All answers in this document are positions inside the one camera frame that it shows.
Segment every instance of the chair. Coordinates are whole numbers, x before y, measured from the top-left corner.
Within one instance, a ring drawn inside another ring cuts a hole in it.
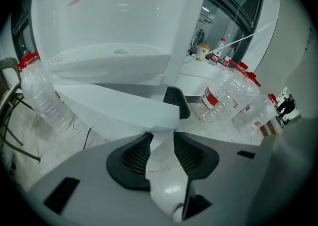
[[[2,75],[2,71],[4,69],[13,69],[14,72],[17,74],[18,77],[18,81],[15,84],[11,84],[11,86],[9,87],[7,85],[7,83],[5,82],[3,75]],[[20,73],[17,69],[17,60],[15,58],[5,58],[3,60],[0,60],[0,96],[1,96],[1,104],[0,104],[0,119],[1,119],[1,123],[4,125],[5,127],[5,131],[4,131],[4,135],[0,134],[0,138],[1,140],[7,144],[10,148],[12,148],[13,150],[16,150],[17,152],[20,152],[32,159],[35,159],[37,161],[41,161],[41,159],[37,156],[34,156],[14,145],[12,145],[11,143],[9,143],[6,139],[5,139],[5,135],[6,132],[8,131],[12,137],[22,146],[23,143],[12,133],[12,131],[10,131],[10,129],[8,128],[8,123],[9,121],[6,123],[6,120],[10,120],[12,111],[14,110],[14,108],[21,102],[22,104],[24,104],[25,106],[27,106],[28,108],[32,109],[28,104],[26,104],[23,100],[24,97],[19,98],[18,96],[15,95],[15,92],[21,88],[20,86],[21,84],[21,77],[20,77]],[[8,106],[11,105],[12,109],[9,111],[9,113],[6,115]]]

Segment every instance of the drip tray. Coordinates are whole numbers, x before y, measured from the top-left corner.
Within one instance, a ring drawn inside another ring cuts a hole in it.
[[[180,88],[168,86],[163,102],[179,106],[180,119],[187,119],[190,117],[191,111],[189,105]]]

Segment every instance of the tile floor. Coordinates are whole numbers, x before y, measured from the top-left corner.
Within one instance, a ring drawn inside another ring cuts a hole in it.
[[[80,131],[87,130],[87,126],[78,118],[75,125]],[[41,157],[38,163],[3,145],[5,165],[9,167],[11,161],[15,163],[15,181],[26,191],[54,167],[81,151],[87,136],[87,133],[74,131],[71,126],[65,132],[56,133],[23,104],[19,104],[13,111],[9,128],[24,143],[22,149]],[[259,145],[263,138],[260,130],[251,135],[240,135],[231,121],[203,124],[193,114],[189,119],[181,121],[178,131],[253,145]],[[6,139],[18,145],[9,133]],[[108,142],[91,130],[86,148]],[[151,182],[151,197],[166,214],[171,215],[173,206],[183,202],[187,185],[187,176],[174,154],[173,134],[154,133],[151,152],[146,168],[146,178]]]

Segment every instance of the woven chair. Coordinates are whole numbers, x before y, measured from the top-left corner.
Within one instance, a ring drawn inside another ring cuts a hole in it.
[[[4,70],[4,69],[7,69],[7,68],[11,68],[15,71],[15,73],[17,74],[17,77],[19,79],[19,82],[14,85],[13,87],[10,88],[10,90],[8,91],[7,94],[0,94],[0,96],[2,97],[3,101],[1,102],[1,105],[0,105],[0,119],[1,119],[1,124],[4,125],[5,127],[5,131],[4,131],[4,135],[0,134],[0,139],[1,141],[3,141],[6,145],[8,145],[10,148],[12,148],[13,150],[16,150],[17,152],[20,152],[32,159],[35,159],[37,161],[41,161],[41,159],[37,156],[34,156],[14,145],[12,145],[11,143],[9,143],[6,139],[5,139],[5,135],[6,135],[6,132],[8,131],[12,137],[22,146],[23,143],[12,133],[12,131],[10,131],[10,129],[8,128],[8,122],[6,123],[7,119],[10,118],[11,116],[11,113],[13,111],[13,109],[18,105],[18,103],[22,103],[24,104],[25,106],[27,106],[28,108],[32,109],[28,104],[26,104],[23,100],[23,97],[19,98],[15,95],[15,92],[21,88],[21,76],[20,76],[20,72],[18,71],[17,69],[17,60],[15,58],[5,58],[3,60],[0,60],[0,73]],[[13,107],[11,108],[11,110],[9,111],[9,113],[7,114],[7,116],[5,116],[6,112],[7,112],[7,109],[8,109],[8,106],[9,105],[12,105],[11,102],[13,102],[14,100],[17,100],[17,102],[13,105]]]

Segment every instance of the person in black clothing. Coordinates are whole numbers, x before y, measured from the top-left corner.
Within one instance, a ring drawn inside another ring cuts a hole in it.
[[[295,100],[290,94],[288,98],[285,98],[285,101],[277,108],[277,110],[280,112],[279,116],[283,118],[285,115],[291,113],[295,108],[296,108]]]

